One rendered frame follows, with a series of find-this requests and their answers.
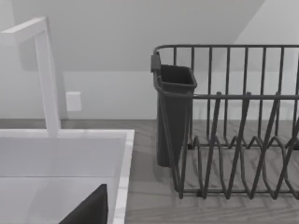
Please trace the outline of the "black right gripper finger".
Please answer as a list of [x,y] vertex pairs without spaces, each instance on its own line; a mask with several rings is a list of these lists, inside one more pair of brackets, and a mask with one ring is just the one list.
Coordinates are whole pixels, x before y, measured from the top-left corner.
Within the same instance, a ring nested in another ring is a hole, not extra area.
[[58,224],[108,224],[107,184],[101,184]]

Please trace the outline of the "white sink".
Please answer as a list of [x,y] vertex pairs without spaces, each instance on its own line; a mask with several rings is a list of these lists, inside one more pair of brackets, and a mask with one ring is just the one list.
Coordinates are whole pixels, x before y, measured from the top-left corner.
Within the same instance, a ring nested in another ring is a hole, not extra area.
[[0,224],[58,224],[107,184],[108,224],[125,224],[132,129],[0,129]]

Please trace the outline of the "dark grey cutlery holder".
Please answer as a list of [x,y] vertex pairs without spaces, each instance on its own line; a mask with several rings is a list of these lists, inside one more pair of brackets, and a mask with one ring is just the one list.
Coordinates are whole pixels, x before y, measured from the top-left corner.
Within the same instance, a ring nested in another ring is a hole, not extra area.
[[[187,94],[188,92],[194,93],[197,87],[196,78],[189,67],[163,64],[161,65],[161,76],[163,90],[167,92],[181,94]],[[169,121],[175,164],[178,164],[185,132],[187,101],[185,98],[166,96],[164,102]],[[170,166],[160,104],[157,104],[157,164],[161,167]]]

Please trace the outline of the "white tall tap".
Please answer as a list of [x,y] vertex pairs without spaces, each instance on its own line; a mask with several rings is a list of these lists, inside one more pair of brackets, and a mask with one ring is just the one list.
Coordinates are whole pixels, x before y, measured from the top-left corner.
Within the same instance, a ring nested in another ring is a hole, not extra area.
[[0,32],[0,44],[16,46],[29,39],[35,40],[39,82],[45,114],[45,133],[57,137],[61,130],[58,108],[56,69],[47,17],[36,17]]

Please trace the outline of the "white wall outlet plate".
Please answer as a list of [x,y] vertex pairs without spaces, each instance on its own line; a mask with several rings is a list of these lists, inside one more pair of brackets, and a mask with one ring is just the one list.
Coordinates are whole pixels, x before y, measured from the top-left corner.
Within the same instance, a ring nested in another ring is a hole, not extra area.
[[66,93],[66,104],[68,112],[79,112],[82,110],[81,92],[69,91]]

